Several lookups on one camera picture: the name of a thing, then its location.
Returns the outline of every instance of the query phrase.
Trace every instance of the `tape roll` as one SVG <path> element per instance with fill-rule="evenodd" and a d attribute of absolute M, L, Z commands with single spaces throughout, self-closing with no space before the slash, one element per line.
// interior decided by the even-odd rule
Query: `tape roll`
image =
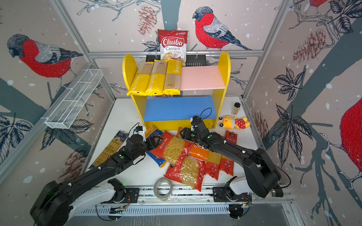
<path fill-rule="evenodd" d="M 170 191 L 169 191 L 167 194 L 165 194 L 165 195 L 160 195 L 160 194 L 158 194 L 157 189 L 158 189 L 158 187 L 160 186 L 160 184 L 163 183 L 163 182 L 167 182 L 167 183 L 170 185 Z M 156 181 L 155 185 L 153 186 L 153 193 L 154 193 L 155 196 L 156 196 L 159 200 L 161 200 L 161 201 L 166 201 L 166 200 L 168 200 L 168 198 L 169 198 L 169 197 L 171 196 L 171 194 L 172 194 L 172 190 L 173 190 L 172 181 L 171 181 L 170 179 L 166 178 L 166 177 L 162 177 L 162 178 L 158 179 L 158 180 Z"/>

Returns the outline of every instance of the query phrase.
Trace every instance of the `yellow plush toy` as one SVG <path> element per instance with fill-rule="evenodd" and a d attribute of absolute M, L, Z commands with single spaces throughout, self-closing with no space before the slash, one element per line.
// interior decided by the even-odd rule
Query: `yellow plush toy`
<path fill-rule="evenodd" d="M 250 126 L 250 122 L 248 122 L 248 118 L 238 119 L 236 116 L 232 117 L 230 115 L 219 117 L 219 126 L 226 129 L 245 129 Z"/>

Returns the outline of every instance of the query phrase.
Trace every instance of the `orange package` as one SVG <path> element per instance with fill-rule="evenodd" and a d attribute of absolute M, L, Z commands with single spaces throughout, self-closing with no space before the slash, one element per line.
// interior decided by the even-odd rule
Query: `orange package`
<path fill-rule="evenodd" d="M 181 135 L 180 135 L 180 131 L 182 130 L 183 128 L 182 127 L 179 127 L 178 128 L 178 131 L 177 131 L 177 137 L 181 138 Z M 189 156 L 191 157 L 194 157 L 194 158 L 197 158 L 197 159 L 200 159 L 200 160 L 204 160 L 204 161 L 207 161 L 207 158 L 209 157 L 209 153 L 210 151 L 207 150 L 207 149 L 202 149 L 200 147 L 200 145 L 198 144 L 194 144 L 191 148 L 191 151 L 189 153 Z"/>
<path fill-rule="evenodd" d="M 220 162 L 220 170 L 234 176 L 234 161 L 223 155 Z"/>
<path fill-rule="evenodd" d="M 219 179 L 219 168 L 222 155 L 216 152 L 210 152 L 207 159 L 205 173 L 212 176 L 216 180 Z"/>
<path fill-rule="evenodd" d="M 150 152 L 180 167 L 194 144 L 171 135 L 165 131 L 160 138 L 159 145 Z"/>
<path fill-rule="evenodd" d="M 205 162 L 187 156 L 181 166 L 170 165 L 165 177 L 201 191 Z"/>

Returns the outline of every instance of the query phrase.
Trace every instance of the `shelf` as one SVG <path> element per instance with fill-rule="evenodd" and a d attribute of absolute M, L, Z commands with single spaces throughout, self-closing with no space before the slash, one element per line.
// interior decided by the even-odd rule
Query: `shelf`
<path fill-rule="evenodd" d="M 212 113 L 208 119 L 216 119 L 216 112 L 212 97 L 173 97 L 147 99 L 144 121 L 174 121 L 190 120 L 195 115 L 200 115 L 206 108 L 211 108 Z"/>
<path fill-rule="evenodd" d="M 66 89 L 70 90 L 69 93 L 45 121 L 45 124 L 52 129 L 69 129 L 102 77 L 103 74 L 99 69 L 83 70 L 80 80 L 74 87 Z"/>
<path fill-rule="evenodd" d="M 224 89 L 218 66 L 183 67 L 180 90 Z"/>

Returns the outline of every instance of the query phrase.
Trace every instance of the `yellow pasta package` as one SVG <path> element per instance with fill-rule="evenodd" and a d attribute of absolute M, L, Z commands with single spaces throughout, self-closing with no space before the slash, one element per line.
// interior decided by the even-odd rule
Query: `yellow pasta package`
<path fill-rule="evenodd" d="M 170 165 L 165 177 L 201 191 L 205 174 L 205 162 L 187 156 L 182 166 Z"/>
<path fill-rule="evenodd" d="M 167 95 L 180 95 L 182 61 L 168 59 L 167 62 L 166 79 L 162 93 Z"/>
<path fill-rule="evenodd" d="M 139 95 L 146 96 L 146 88 L 152 72 L 153 62 L 143 62 L 138 67 L 137 73 L 133 78 L 130 90 L 128 90 L 127 96 Z"/>
<path fill-rule="evenodd" d="M 150 152 L 180 167 L 193 145 L 193 143 L 173 136 L 165 131 L 159 141 L 158 147 L 150 150 Z"/>
<path fill-rule="evenodd" d="M 155 60 L 150 80 L 148 81 L 148 86 L 145 92 L 147 96 L 162 95 L 163 86 L 165 84 L 166 70 L 166 60 Z"/>

